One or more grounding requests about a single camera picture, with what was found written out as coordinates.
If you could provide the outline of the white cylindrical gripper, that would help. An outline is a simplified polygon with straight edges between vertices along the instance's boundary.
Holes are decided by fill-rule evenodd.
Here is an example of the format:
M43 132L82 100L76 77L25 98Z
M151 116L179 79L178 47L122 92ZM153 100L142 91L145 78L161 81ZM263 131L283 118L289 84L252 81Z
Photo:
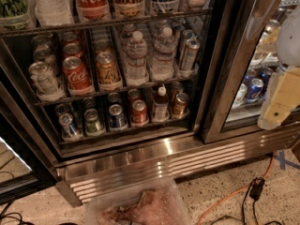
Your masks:
M265 100L257 121L259 128L270 130L280 125L300 105L300 67L290 67L269 79Z

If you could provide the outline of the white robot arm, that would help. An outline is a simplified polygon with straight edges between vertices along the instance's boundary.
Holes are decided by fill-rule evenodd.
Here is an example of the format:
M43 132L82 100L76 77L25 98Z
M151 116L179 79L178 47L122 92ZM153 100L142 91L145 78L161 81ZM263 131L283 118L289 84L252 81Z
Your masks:
M300 5L289 15L278 33L277 55L288 68L269 80L257 125L274 129L300 105Z

